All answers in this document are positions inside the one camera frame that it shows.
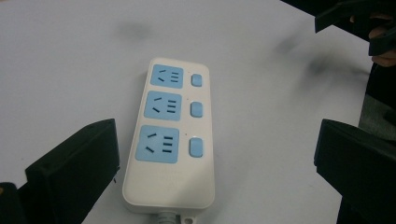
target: blue outlet panel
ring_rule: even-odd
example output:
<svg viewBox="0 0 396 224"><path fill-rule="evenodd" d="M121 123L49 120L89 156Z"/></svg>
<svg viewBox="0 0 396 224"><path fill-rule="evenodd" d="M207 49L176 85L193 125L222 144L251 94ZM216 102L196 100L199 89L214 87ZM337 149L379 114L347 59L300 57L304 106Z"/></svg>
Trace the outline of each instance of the blue outlet panel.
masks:
<svg viewBox="0 0 396 224"><path fill-rule="evenodd" d="M162 64L154 64L151 85L181 89L183 87L183 69Z"/></svg>
<svg viewBox="0 0 396 224"><path fill-rule="evenodd" d="M145 106L145 117L150 119L180 120L181 95L149 91Z"/></svg>
<svg viewBox="0 0 396 224"><path fill-rule="evenodd" d="M138 161L176 163L178 129L144 125L135 153Z"/></svg>

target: white power strip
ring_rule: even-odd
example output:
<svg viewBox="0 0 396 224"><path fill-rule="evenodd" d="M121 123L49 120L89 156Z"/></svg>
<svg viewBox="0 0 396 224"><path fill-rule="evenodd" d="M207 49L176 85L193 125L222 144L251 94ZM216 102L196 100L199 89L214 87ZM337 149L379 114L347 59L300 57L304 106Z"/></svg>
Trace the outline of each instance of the white power strip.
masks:
<svg viewBox="0 0 396 224"><path fill-rule="evenodd" d="M180 215L215 199L209 70L156 58L150 63L122 188L136 213Z"/></svg>

